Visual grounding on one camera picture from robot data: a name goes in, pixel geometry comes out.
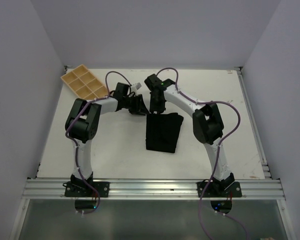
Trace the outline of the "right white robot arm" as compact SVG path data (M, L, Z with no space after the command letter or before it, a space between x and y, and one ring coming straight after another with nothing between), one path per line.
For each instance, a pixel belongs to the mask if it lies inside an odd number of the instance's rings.
M146 149L175 153L184 118L178 113L164 113L167 102L174 104L192 118L193 134L204 145L212 167L213 192L217 196L225 196L235 178L222 147L224 123L217 103L194 100L183 93L175 81L162 81L156 74L148 76L144 82L150 91Z

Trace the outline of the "black underwear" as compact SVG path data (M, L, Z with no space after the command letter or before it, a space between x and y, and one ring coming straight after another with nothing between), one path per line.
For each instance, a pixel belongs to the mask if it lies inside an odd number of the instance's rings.
M177 112L146 116L145 147L149 151L174 154L184 117Z

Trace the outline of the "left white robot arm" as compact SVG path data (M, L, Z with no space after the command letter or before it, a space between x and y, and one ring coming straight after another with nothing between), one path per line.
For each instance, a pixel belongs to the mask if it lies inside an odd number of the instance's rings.
M140 88L139 82L133 85L119 82L108 96L93 100L77 98L74 101L65 123L65 136L74 145L74 170L70 182L82 196L89 196L94 190L91 145L100 116L122 109L127 109L131 115L148 115L143 96L137 93Z

